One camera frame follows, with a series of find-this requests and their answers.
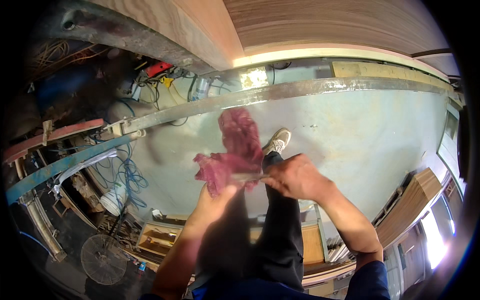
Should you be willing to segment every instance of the light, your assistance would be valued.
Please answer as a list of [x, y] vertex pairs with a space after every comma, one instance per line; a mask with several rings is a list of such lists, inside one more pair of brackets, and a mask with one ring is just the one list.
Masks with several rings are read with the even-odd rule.
[[453, 220], [450, 220], [450, 226], [452, 227], [452, 234], [455, 234], [455, 224], [453, 223]]
[[442, 236], [438, 231], [437, 222], [431, 210], [429, 210], [429, 213], [421, 220], [421, 223], [427, 236], [428, 259], [430, 260], [431, 268], [434, 269], [445, 255], [447, 247], [442, 241]]

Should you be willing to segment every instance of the concrete floor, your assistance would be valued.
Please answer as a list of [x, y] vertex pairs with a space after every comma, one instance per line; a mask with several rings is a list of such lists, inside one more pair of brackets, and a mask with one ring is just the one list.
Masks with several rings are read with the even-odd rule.
[[[301, 79], [316, 77], [316, 72], [300, 67], [282, 76], [277, 71], [276, 82], [286, 82], [295, 73], [302, 74]], [[182, 97], [186, 97], [190, 82], [175, 80]], [[233, 91], [240, 87], [228, 88]], [[163, 89], [160, 108], [176, 105]], [[177, 103], [185, 102], [172, 88], [171, 91]], [[217, 92], [218, 89], [211, 89], [212, 96]], [[430, 167], [440, 181], [445, 176], [446, 168], [436, 155], [444, 128], [445, 101], [444, 97], [429, 93], [352, 91], [277, 100], [247, 108], [258, 123], [262, 142], [267, 143], [281, 127], [292, 130], [292, 139], [282, 156], [306, 153], [319, 171], [335, 181], [343, 194], [373, 220], [409, 172]], [[133, 103], [132, 107], [136, 116], [156, 110], [147, 104]], [[132, 159], [149, 182], [140, 194], [148, 208], [140, 208], [140, 216], [148, 214], [150, 208], [176, 215], [193, 211], [203, 182], [193, 179], [198, 165], [192, 159], [197, 153], [225, 151], [217, 123], [220, 113], [190, 117], [181, 127], [163, 124], [150, 128], [145, 138], [132, 143]], [[118, 103], [111, 115], [120, 118], [130, 114]], [[103, 175], [109, 178], [109, 171]], [[263, 185], [248, 193], [246, 199], [250, 216], [266, 213], [268, 202]], [[336, 230], [324, 212], [322, 220], [327, 238], [335, 236]]]

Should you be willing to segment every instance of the hand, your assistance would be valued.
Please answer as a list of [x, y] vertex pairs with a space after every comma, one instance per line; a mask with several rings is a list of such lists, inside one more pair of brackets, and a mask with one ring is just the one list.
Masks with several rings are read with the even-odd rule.
[[225, 211], [225, 206], [237, 193], [238, 188], [234, 185], [226, 186], [218, 197], [212, 199], [207, 190], [207, 185], [204, 184], [200, 191], [197, 207], [187, 220], [187, 225], [195, 227], [198, 230], [206, 230], [206, 228], [213, 222], [220, 219]]
[[320, 204], [326, 195], [336, 189], [335, 183], [320, 174], [305, 154], [272, 165], [266, 172], [270, 177], [262, 179], [262, 182], [289, 198], [313, 200]]

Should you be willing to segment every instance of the sneaker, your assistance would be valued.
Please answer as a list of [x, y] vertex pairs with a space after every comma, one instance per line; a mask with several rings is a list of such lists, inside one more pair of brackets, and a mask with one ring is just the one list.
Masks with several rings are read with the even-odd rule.
[[272, 139], [267, 147], [264, 148], [264, 155], [267, 155], [272, 151], [282, 154], [282, 150], [288, 145], [291, 137], [292, 132], [290, 130], [287, 128], [280, 129], [272, 136]]

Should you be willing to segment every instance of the black pants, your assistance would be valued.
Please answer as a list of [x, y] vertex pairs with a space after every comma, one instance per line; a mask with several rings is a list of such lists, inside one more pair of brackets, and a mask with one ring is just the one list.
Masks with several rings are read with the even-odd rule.
[[[263, 169], [283, 161], [277, 152], [265, 156]], [[213, 223], [199, 250], [195, 289], [209, 280], [260, 278], [303, 291], [303, 240], [297, 200], [266, 186], [268, 211], [256, 244], [250, 244], [250, 226], [241, 191]]]

